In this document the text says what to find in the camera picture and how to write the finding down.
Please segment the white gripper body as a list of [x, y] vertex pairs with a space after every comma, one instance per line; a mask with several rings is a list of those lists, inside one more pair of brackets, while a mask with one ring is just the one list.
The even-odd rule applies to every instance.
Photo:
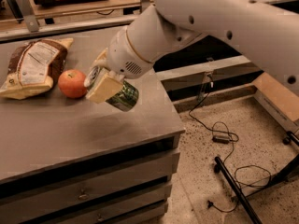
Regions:
[[107, 47], [107, 67], [129, 79], [142, 77], [153, 66], [144, 61], [133, 49], [127, 35], [127, 26], [121, 28]]

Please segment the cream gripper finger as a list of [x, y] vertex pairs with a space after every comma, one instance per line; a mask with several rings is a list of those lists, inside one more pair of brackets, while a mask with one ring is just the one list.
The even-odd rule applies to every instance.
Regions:
[[123, 86], [123, 78], [106, 68], [93, 68], [85, 78], [86, 98], [100, 104], [117, 94]]
[[99, 66], [108, 69], [107, 66], [107, 49], [103, 49], [102, 52], [93, 61], [93, 67]]

